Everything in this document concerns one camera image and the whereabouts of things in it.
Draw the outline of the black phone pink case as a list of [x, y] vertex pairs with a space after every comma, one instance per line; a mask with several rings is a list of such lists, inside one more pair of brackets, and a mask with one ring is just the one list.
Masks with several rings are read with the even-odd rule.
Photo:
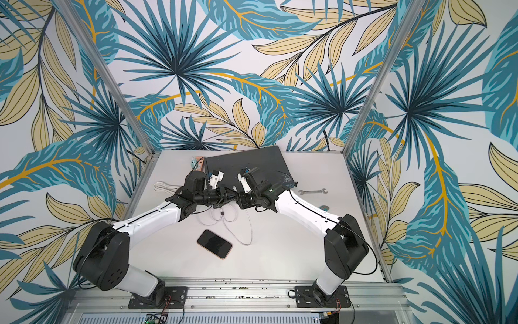
[[209, 229], [201, 233], [197, 244], [220, 259], [225, 259], [233, 247], [232, 243]]

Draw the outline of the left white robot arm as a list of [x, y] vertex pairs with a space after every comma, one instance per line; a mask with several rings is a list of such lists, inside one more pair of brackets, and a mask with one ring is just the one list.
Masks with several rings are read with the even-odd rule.
[[237, 190], [207, 176], [190, 172], [183, 186], [159, 206], [128, 220], [92, 227], [73, 263], [74, 271], [102, 291], [123, 290], [159, 305], [165, 283], [148, 271], [130, 264], [130, 251], [141, 241], [167, 226], [185, 220], [199, 206], [214, 209], [235, 200]]

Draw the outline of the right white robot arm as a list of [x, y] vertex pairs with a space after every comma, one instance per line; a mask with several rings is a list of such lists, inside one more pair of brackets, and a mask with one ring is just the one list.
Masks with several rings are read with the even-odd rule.
[[261, 207], [290, 217], [322, 239], [325, 267], [313, 283], [314, 298], [333, 298], [371, 253], [355, 217], [339, 217], [319, 209], [281, 184], [257, 182], [248, 175], [240, 177], [240, 182], [244, 189], [237, 198], [240, 208]]

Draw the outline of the silver open-end wrench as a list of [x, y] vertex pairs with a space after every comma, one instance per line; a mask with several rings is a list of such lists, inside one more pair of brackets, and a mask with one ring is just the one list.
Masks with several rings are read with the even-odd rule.
[[306, 195], [306, 194], [327, 194], [328, 191], [325, 188], [322, 188], [320, 190], [299, 190], [299, 195]]

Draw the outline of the dark grey network switch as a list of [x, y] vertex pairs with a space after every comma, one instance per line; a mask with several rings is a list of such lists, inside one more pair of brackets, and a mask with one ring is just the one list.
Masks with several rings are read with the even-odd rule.
[[244, 191], [237, 175], [243, 170], [259, 169], [258, 181], [268, 180], [271, 184], [282, 184], [288, 188], [295, 188], [297, 183], [291, 177], [287, 164], [279, 147], [259, 148], [240, 153], [229, 153], [206, 158], [206, 170], [210, 174], [218, 175], [223, 172], [222, 183], [239, 193]]

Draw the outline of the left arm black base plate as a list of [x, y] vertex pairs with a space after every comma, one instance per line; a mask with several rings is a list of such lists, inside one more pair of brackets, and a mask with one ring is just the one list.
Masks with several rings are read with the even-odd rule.
[[132, 294], [128, 309], [183, 309], [186, 303], [188, 287], [170, 286], [158, 287], [149, 297]]

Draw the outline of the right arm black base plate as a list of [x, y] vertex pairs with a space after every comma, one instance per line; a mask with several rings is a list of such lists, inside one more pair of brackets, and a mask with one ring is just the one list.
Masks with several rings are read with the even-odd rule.
[[345, 286], [339, 286], [334, 293], [326, 295], [317, 286], [296, 286], [288, 292], [300, 309], [349, 308], [352, 304]]

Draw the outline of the aluminium left corner post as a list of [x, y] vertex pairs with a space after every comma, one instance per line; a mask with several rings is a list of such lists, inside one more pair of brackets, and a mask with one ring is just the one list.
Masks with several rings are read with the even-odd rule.
[[87, 28], [80, 19], [78, 12], [72, 5], [72, 2], [57, 0], [55, 1], [55, 4], [57, 5], [59, 11], [63, 14], [63, 18], [71, 28], [71, 31], [78, 39], [78, 43], [82, 46], [86, 52], [86, 55], [93, 63], [94, 68], [97, 69], [105, 87], [112, 94], [116, 104], [118, 104], [121, 112], [126, 117], [128, 124], [135, 132], [137, 139], [140, 141], [140, 144], [144, 147], [148, 155], [153, 156], [155, 154], [154, 147], [148, 139], [148, 136], [144, 133], [142, 127], [136, 119], [136, 116], [133, 114], [128, 102], [126, 101], [126, 98], [124, 97], [124, 94], [121, 92], [116, 80], [105, 63], [105, 60], [102, 58], [101, 52], [95, 45], [91, 36], [88, 35]]

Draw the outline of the aluminium corner post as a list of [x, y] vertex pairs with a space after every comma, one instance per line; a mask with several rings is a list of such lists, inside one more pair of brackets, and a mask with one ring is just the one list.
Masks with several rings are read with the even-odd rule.
[[372, 87], [370, 88], [369, 93], [366, 96], [364, 104], [360, 109], [360, 112], [357, 115], [357, 119], [353, 125], [351, 132], [349, 133], [347, 142], [345, 143], [343, 149], [343, 157], [347, 159], [349, 154], [352, 152], [354, 148], [354, 144], [362, 131], [362, 127], [364, 122], [366, 121], [369, 111], [375, 103], [376, 96], [379, 94], [381, 86], [385, 81], [386, 77], [389, 75], [399, 52], [402, 50], [405, 40], [411, 32], [411, 28], [414, 22], [418, 19], [420, 10], [424, 6], [424, 1], [412, 1], [409, 4], [408, 10], [403, 16], [403, 20], [401, 22], [400, 27], [396, 30], [395, 38], [392, 46], [387, 49], [387, 53], [385, 58], [380, 65], [379, 71], [372, 83]]
[[105, 63], [105, 60], [102, 58], [101, 52], [95, 45], [91, 36], [88, 35], [87, 28], [80, 19], [78, 12], [72, 5], [72, 2], [57, 0], [55, 1], [55, 4], [57, 5], [59, 11], [63, 14], [63, 18], [71, 28], [71, 31], [78, 39], [78, 43], [82, 46], [86, 52], [86, 55], [93, 63], [94, 68], [97, 69], [105, 87], [112, 94], [116, 104], [118, 104], [121, 112], [126, 117], [128, 124], [135, 132], [137, 139], [140, 141], [140, 144], [144, 147], [148, 155], [153, 156], [155, 154], [154, 147], [148, 139], [148, 136], [144, 133], [142, 127], [136, 119], [136, 116], [133, 114], [128, 102], [126, 101], [126, 98], [124, 97], [124, 94], [121, 92], [116, 80]]

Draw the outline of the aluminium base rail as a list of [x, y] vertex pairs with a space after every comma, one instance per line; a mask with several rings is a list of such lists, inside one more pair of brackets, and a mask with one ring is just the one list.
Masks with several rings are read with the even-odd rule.
[[168, 308], [151, 309], [128, 293], [79, 291], [63, 323], [415, 323], [397, 283], [346, 282], [326, 306], [305, 280], [167, 280]]

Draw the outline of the aluminium right corner post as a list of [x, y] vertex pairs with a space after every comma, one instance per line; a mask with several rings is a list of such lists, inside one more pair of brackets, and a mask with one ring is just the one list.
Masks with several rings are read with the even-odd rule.
[[347, 159], [349, 154], [352, 152], [354, 148], [354, 144], [362, 131], [362, 127], [364, 122], [366, 121], [369, 111], [375, 103], [376, 96], [379, 94], [381, 86], [385, 81], [386, 77], [389, 75], [399, 52], [402, 50], [405, 40], [411, 32], [411, 28], [414, 22], [418, 19], [420, 10], [424, 6], [424, 1], [412, 1], [409, 4], [408, 10], [403, 16], [403, 20], [401, 22], [400, 27], [396, 30], [395, 38], [392, 46], [387, 49], [387, 53], [385, 58], [380, 65], [379, 71], [372, 83], [372, 87], [370, 88], [369, 93], [366, 96], [364, 104], [360, 109], [360, 112], [357, 115], [357, 119], [353, 125], [351, 132], [349, 133], [347, 142], [345, 143], [343, 149], [343, 157]]

